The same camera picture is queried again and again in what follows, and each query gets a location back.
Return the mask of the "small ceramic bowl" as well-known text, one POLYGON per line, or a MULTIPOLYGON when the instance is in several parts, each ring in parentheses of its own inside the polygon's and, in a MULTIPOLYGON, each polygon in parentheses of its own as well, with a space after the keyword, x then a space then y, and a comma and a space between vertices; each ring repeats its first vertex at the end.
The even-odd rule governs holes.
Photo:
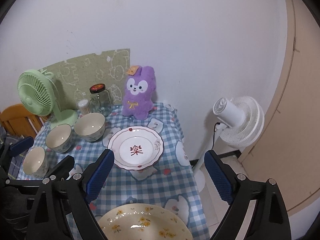
POLYGON ((48 159, 42 147, 31 149, 24 158, 23 172, 33 178, 43 178, 48 172, 48 159))

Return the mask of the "medium ceramic bowl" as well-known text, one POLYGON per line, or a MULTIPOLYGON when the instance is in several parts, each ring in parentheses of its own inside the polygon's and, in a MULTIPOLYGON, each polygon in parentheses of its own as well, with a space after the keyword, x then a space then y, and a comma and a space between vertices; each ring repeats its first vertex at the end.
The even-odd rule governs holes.
POLYGON ((46 146, 57 153, 67 152, 72 145, 72 128, 69 124, 54 127, 46 137, 46 146))

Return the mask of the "large ceramic bowl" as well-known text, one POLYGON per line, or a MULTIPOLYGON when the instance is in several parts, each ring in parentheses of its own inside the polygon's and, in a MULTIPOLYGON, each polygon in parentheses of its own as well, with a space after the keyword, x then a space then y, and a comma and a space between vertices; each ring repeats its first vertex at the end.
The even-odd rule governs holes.
POLYGON ((101 113, 89 113, 77 120, 74 131, 81 139, 94 142, 103 136, 105 122, 106 119, 101 113))

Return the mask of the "white plate red character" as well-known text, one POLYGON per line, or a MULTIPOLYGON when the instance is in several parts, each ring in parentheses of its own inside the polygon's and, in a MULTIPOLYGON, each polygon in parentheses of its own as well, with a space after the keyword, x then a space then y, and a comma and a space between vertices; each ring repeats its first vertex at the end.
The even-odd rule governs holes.
POLYGON ((114 153, 114 163, 119 168, 139 171, 159 161, 164 142, 153 129, 131 126, 117 131, 110 138, 107 148, 114 153))

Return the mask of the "cream floral plate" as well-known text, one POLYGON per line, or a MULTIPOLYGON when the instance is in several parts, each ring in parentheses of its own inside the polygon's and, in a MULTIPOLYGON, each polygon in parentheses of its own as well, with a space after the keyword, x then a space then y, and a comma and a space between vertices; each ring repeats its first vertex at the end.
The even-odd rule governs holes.
POLYGON ((193 239, 183 220, 156 205, 122 205, 104 214, 98 224, 108 239, 193 239))

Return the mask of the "grey plaid bedding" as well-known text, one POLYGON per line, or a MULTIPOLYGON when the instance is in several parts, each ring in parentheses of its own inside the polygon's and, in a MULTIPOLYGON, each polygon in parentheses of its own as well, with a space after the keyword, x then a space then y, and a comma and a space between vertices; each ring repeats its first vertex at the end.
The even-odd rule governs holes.
POLYGON ((1 126, 1 170, 9 179, 17 179, 27 148, 25 138, 9 134, 1 126))

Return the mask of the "wooden chair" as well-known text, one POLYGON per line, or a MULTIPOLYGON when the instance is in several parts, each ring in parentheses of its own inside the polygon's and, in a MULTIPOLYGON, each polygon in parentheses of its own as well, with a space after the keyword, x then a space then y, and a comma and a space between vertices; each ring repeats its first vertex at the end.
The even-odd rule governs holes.
POLYGON ((49 116, 30 113, 22 104, 9 106, 1 112, 1 125, 12 135, 36 138, 49 116))

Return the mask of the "green desk fan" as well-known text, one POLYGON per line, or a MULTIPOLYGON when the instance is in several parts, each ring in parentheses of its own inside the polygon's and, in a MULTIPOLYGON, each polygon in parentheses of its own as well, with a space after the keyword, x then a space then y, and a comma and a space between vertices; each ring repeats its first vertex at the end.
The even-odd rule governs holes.
POLYGON ((22 105, 30 113, 38 116, 53 115, 51 129, 68 124, 73 126, 78 113, 72 109, 61 110, 56 96, 59 94, 55 85, 55 76, 47 70, 30 69, 23 72, 17 81, 18 96, 22 105))

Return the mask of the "cotton swab container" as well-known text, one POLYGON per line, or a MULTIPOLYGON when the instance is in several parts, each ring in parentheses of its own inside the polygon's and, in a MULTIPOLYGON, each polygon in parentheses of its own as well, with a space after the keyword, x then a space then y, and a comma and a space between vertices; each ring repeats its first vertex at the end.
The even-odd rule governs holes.
POLYGON ((89 101, 87 99, 82 99, 77 102, 77 107, 82 115, 89 114, 91 112, 89 107, 89 101))

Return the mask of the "glass jar black lid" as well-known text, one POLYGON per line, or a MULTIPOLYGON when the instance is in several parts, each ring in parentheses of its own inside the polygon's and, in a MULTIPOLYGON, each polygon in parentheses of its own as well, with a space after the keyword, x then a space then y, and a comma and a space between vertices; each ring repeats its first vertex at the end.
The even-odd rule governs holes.
POLYGON ((89 92, 91 111, 108 116, 111 113, 111 97, 105 84, 95 84, 89 89, 89 92))

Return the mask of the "blue checked tablecloth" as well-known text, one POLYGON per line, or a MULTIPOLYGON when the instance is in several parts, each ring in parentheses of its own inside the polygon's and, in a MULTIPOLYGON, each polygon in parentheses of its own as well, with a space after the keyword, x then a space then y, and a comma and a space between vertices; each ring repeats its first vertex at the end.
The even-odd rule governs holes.
POLYGON ((194 239, 209 239, 200 194, 184 151, 184 135, 176 109, 155 103, 143 121, 125 117, 121 111, 121 105, 113 106, 106 118, 105 134, 95 142, 87 142, 72 134, 72 146, 67 154, 74 157, 75 165, 70 175, 83 172, 107 148, 111 137, 129 126, 154 129, 162 137, 164 150, 154 165, 141 171, 127 171, 114 166, 98 198, 89 205, 95 218, 100 219, 108 211, 124 204, 158 205, 180 217, 194 239))

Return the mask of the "white standing fan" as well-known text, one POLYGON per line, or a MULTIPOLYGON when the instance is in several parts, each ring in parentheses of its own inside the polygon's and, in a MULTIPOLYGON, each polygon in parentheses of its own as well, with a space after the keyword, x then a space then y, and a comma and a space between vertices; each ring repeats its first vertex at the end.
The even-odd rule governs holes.
POLYGON ((257 100, 251 96, 236 98, 221 97, 212 103, 205 124, 205 134, 201 146, 195 155, 196 163, 192 165, 198 190, 201 192, 206 179, 201 171, 204 154, 213 150, 216 144, 223 144, 227 151, 219 153, 220 158, 237 155, 246 147, 257 141, 261 135, 265 114, 257 100))

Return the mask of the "purple plush bunny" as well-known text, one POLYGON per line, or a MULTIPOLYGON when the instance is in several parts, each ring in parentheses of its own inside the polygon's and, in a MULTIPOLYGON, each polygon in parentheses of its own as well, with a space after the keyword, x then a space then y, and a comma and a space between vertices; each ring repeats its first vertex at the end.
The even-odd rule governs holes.
POLYGON ((153 109, 152 95, 156 89, 155 71, 150 66, 131 66, 126 73, 122 115, 145 120, 153 109))

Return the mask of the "green cartoon wall mat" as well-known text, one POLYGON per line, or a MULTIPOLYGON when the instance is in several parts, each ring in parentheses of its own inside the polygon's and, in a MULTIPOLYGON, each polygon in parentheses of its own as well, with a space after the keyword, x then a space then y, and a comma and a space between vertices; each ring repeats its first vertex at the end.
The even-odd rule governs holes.
POLYGON ((54 92, 61 110, 76 109, 76 103, 90 99, 89 88, 106 85, 111 103, 120 104, 130 67, 130 49, 103 51, 61 61, 42 68, 54 74, 54 92))

